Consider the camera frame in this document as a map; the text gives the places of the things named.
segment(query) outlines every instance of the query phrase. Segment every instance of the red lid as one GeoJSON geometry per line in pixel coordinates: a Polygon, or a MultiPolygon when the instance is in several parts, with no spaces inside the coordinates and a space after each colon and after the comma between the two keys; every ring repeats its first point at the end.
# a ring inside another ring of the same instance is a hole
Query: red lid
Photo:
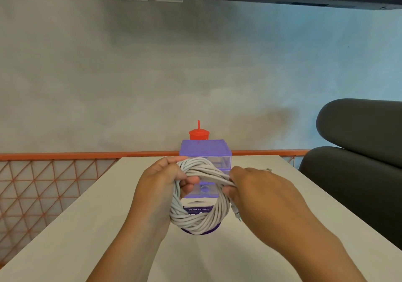
{"type": "Polygon", "coordinates": [[[198,128],[188,132],[190,134],[190,140],[208,140],[209,132],[200,128],[200,121],[198,120],[198,128]]]}

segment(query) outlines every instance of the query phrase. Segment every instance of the person's right hand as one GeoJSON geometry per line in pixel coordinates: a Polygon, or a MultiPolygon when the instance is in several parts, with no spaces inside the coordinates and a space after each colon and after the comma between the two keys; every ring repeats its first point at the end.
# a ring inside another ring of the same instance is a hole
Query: person's right hand
{"type": "Polygon", "coordinates": [[[239,209],[247,227],[265,244],[286,254],[296,246],[310,246],[317,237],[335,237],[314,216],[296,187],[274,173],[233,167],[236,187],[223,192],[239,209]]]}

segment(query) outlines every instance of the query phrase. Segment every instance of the purple box top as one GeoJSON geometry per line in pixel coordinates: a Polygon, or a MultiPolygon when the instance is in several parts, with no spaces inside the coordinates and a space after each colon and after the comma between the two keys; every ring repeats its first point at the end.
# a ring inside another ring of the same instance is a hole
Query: purple box top
{"type": "Polygon", "coordinates": [[[188,157],[227,157],[232,155],[232,151],[223,139],[183,140],[179,155],[188,157]]]}

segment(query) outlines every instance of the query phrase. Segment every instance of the cable connector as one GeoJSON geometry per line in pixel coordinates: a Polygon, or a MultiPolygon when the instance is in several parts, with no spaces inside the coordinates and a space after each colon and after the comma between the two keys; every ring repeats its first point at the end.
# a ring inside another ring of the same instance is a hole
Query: cable connector
{"type": "Polygon", "coordinates": [[[242,221],[242,218],[240,217],[239,209],[236,207],[236,205],[230,200],[230,208],[232,208],[234,216],[239,219],[239,221],[242,221]]]}

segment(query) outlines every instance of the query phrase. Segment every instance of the forearm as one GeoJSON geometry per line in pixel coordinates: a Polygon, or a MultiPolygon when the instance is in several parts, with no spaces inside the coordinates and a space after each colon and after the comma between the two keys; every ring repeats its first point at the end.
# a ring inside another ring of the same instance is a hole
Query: forearm
{"type": "Polygon", "coordinates": [[[365,282],[341,241],[325,230],[284,253],[304,282],[365,282]]]}
{"type": "Polygon", "coordinates": [[[146,282],[161,240],[147,220],[126,220],[87,282],[146,282]]]}

